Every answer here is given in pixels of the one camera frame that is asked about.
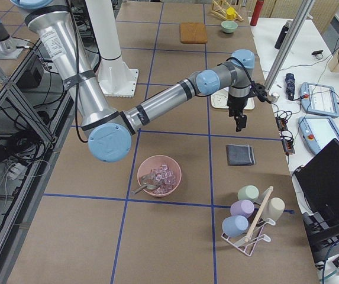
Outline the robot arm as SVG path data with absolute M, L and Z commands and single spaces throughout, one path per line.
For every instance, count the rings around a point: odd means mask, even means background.
M 252 96 L 251 74 L 255 65 L 252 51 L 240 49 L 217 67 L 195 72 L 188 78 L 146 99 L 128 111 L 107 103 L 108 91 L 133 94 L 138 72 L 122 59 L 115 17 L 108 1 L 88 1 L 101 64 L 94 70 L 85 53 L 69 1 L 15 1 L 30 31 L 38 34 L 70 93 L 80 127 L 90 152 L 103 162 L 123 159 L 131 148 L 131 137 L 194 96 L 206 97 L 228 88 L 229 114 L 237 130 L 246 126 L 243 109 Z

